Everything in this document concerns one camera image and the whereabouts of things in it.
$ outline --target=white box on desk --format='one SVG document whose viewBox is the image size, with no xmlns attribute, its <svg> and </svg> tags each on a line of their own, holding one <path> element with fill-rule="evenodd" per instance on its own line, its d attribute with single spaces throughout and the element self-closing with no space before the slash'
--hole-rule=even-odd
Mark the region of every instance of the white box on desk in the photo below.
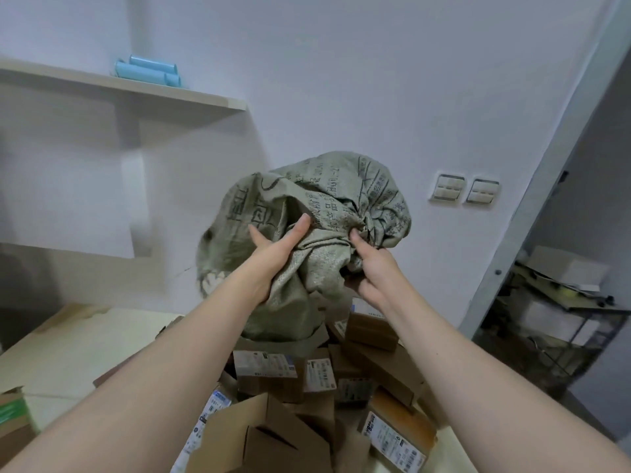
<svg viewBox="0 0 631 473">
<path fill-rule="evenodd" d="M 589 290 L 589 286 L 599 286 L 609 271 L 609 265 L 586 257 L 538 245 L 526 262 L 526 267 L 544 276 L 571 286 Z"/>
<path fill-rule="evenodd" d="M 572 339 L 583 322 L 583 317 L 566 312 L 524 287 L 510 293 L 508 309 L 511 318 L 518 326 L 566 342 Z M 599 326 L 600 323 L 596 320 L 588 320 L 572 343 L 578 346 L 585 345 Z"/>
</svg>

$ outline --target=white shipping label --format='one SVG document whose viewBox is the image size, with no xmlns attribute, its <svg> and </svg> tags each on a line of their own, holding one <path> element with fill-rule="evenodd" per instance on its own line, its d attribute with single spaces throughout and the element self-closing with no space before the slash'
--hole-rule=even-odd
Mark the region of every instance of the white shipping label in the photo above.
<svg viewBox="0 0 631 473">
<path fill-rule="evenodd" d="M 326 392 L 335 390 L 333 367 L 328 358 L 307 360 L 307 374 L 305 375 L 305 392 Z"/>
<path fill-rule="evenodd" d="M 201 445 L 201 437 L 204 433 L 204 428 L 206 428 L 208 417 L 219 410 L 229 407 L 231 403 L 232 401 L 219 390 L 215 390 L 213 394 L 210 395 L 197 423 L 195 423 L 193 431 L 191 431 L 189 435 L 189 439 L 186 440 L 184 448 L 178 455 L 177 460 L 175 460 L 171 468 L 171 473 L 182 473 L 186 469 L 186 465 L 189 462 L 189 455 Z"/>
<path fill-rule="evenodd" d="M 355 313 L 361 313 L 363 315 L 368 315 L 369 317 L 382 318 L 384 320 L 386 319 L 384 317 L 384 314 L 382 314 L 379 310 L 374 308 L 364 299 L 360 299 L 359 297 L 353 297 L 351 311 Z"/>
<path fill-rule="evenodd" d="M 399 470 L 417 473 L 423 466 L 425 455 L 373 412 L 368 413 L 362 433 Z"/>
<path fill-rule="evenodd" d="M 348 325 L 348 320 L 338 320 L 334 325 L 339 334 L 342 337 L 346 337 L 346 326 Z"/>
<path fill-rule="evenodd" d="M 340 378 L 335 400 L 339 403 L 364 402 L 369 400 L 377 388 L 371 378 Z"/>
<path fill-rule="evenodd" d="M 272 376 L 278 378 L 298 378 L 292 360 L 282 354 L 234 350 L 237 376 Z"/>
</svg>

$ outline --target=box with green tape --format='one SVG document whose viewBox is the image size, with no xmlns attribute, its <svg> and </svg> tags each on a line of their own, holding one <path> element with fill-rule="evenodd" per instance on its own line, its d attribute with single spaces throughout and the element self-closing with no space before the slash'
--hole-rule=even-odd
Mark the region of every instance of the box with green tape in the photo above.
<svg viewBox="0 0 631 473">
<path fill-rule="evenodd" d="M 0 394 L 0 468 L 36 436 L 21 387 Z"/>
</svg>

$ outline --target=white shelf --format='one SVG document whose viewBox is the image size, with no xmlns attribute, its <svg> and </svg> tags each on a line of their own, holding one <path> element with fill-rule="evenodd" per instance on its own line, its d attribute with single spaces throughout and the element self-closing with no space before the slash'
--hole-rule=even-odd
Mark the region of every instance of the white shelf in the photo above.
<svg viewBox="0 0 631 473">
<path fill-rule="evenodd" d="M 0 57 L 0 71 L 26 73 L 35 76 L 43 76 L 45 78 L 62 79 L 81 84 L 89 84 L 92 86 L 119 89 L 121 91 L 150 94 L 152 96 L 171 98 L 173 100 L 196 102 L 198 104 L 208 104 L 210 106 L 220 106 L 231 110 L 247 110 L 247 104 L 245 101 L 236 100 L 234 98 L 226 98 L 225 96 L 217 96 L 216 94 L 200 93 L 198 91 L 192 91 L 190 89 L 183 89 L 180 87 L 161 86 L 159 84 L 117 78 L 115 76 L 88 73 L 85 71 L 43 65 L 40 63 L 31 63 L 15 58 Z"/>
</svg>

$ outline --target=door frame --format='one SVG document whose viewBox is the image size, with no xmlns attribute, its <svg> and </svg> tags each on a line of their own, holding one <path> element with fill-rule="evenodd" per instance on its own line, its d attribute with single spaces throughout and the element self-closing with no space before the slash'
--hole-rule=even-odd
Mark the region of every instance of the door frame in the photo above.
<svg viewBox="0 0 631 473">
<path fill-rule="evenodd" d="M 574 147 L 589 123 L 631 47 L 631 0 L 614 0 L 604 14 L 600 33 L 590 47 L 580 76 L 556 131 L 543 153 L 478 290 L 458 330 L 473 338 L 500 290 L 519 249 L 562 174 Z"/>
</svg>

